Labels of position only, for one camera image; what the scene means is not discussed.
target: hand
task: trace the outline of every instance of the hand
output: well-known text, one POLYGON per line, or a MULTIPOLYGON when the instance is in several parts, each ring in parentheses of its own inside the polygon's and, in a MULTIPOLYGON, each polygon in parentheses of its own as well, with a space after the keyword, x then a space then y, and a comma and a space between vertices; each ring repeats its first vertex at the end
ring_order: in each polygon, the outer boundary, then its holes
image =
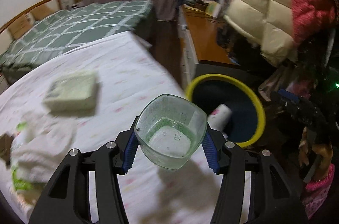
MULTIPOLYGON (((325 178, 328 175, 329 166, 333 157, 332 144, 313 144, 312 150, 314 153, 320 155, 322 160, 316 169, 312 179, 314 181, 319 181, 325 178)), ((308 154, 310 153, 309 142, 307 141, 307 128, 304 128, 302 132, 301 141, 299 145, 299 165, 306 164, 309 165, 308 154)))

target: tissue box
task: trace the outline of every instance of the tissue box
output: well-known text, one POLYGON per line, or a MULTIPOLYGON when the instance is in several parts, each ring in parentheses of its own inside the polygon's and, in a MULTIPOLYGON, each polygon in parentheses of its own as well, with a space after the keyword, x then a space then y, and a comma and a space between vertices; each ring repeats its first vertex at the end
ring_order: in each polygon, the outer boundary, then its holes
POLYGON ((53 81, 43 103, 51 111, 88 110, 96 105, 96 92, 96 72, 79 71, 53 81))

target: puffer jacket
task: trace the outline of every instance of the puffer jacket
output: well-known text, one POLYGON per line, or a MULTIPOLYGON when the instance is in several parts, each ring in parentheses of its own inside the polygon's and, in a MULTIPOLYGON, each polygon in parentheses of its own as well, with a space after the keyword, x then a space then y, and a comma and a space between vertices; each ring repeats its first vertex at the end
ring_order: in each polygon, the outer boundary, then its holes
POLYGON ((226 21, 277 66, 293 48, 291 0, 231 0, 226 21))

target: white tablecloth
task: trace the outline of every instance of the white tablecloth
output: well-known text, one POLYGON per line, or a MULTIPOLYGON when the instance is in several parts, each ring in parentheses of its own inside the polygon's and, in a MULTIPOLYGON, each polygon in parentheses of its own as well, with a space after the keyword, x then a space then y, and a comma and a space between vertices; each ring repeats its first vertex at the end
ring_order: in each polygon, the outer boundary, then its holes
MULTIPOLYGON (((41 102, 52 80, 80 69, 96 70, 100 82, 95 115, 77 119, 73 147, 81 152, 96 150, 129 129, 135 116, 160 94, 183 96, 174 79, 134 35, 124 32, 54 58, 12 85, 0 96, 0 134, 13 131, 26 111, 48 112, 41 102)), ((95 223, 98 215, 93 174, 90 177, 90 207, 95 223)), ((208 168, 200 146, 192 159, 176 172, 153 165, 138 148, 133 167, 118 179, 130 224, 203 224, 211 220, 222 176, 208 168)), ((0 190, 27 223, 27 217, 10 196, 10 181, 10 172, 1 162, 0 190)))

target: wooden floor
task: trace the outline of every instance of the wooden floor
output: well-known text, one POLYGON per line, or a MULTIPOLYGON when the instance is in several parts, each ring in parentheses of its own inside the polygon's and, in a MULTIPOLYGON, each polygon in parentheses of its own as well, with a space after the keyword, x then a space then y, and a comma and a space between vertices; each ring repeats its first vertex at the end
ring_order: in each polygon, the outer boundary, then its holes
POLYGON ((181 51, 177 24, 175 21, 156 21, 155 31, 150 53, 181 85, 181 51))

